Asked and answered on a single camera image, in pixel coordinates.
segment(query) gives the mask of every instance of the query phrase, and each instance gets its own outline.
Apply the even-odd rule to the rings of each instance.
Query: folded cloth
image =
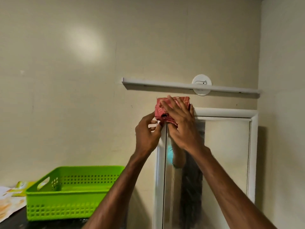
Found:
[[[173,97],[173,99],[178,104],[178,106],[181,107],[179,102],[177,101],[177,98]],[[183,96],[183,97],[180,97],[180,99],[183,101],[183,103],[185,104],[185,106],[189,110],[189,108],[190,108],[190,98],[188,96]],[[156,118],[156,120],[158,120],[158,121],[164,120],[168,123],[172,123],[175,126],[178,126],[178,124],[175,122],[175,120],[168,114],[168,112],[162,106],[161,100],[164,100],[171,108],[173,107],[168,98],[158,98],[157,99],[157,104],[155,106],[155,118]]]

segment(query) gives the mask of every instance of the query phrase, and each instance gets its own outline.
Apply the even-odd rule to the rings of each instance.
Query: beige wall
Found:
[[[278,228],[305,228],[304,10],[305,0],[262,5],[258,110],[266,142],[258,172],[263,211]]]
[[[1,0],[0,185],[36,180],[61,165],[126,165],[135,126],[167,93],[126,90],[120,77],[191,83],[203,73],[215,85],[256,88],[260,6],[258,0]],[[236,95],[188,95],[196,107],[257,107],[256,99]],[[155,159],[145,164],[138,205],[131,207],[143,208],[145,227]]]

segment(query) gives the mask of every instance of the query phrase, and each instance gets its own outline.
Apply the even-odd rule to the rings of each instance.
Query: black table surface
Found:
[[[29,222],[27,220],[27,209],[24,207],[0,223],[0,229],[79,229],[82,228],[86,221],[87,219],[62,219]]]

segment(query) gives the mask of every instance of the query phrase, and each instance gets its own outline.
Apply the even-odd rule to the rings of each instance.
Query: round wall mount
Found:
[[[192,81],[192,84],[202,84],[202,85],[212,85],[212,81],[206,75],[197,75]],[[206,96],[209,94],[210,90],[198,90],[194,89],[194,92],[199,96]]]

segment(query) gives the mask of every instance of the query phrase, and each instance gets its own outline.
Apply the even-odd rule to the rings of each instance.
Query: basket handle hole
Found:
[[[50,181],[50,177],[47,177],[45,180],[40,182],[37,186],[37,190],[40,190],[42,187],[44,187],[48,182]]]

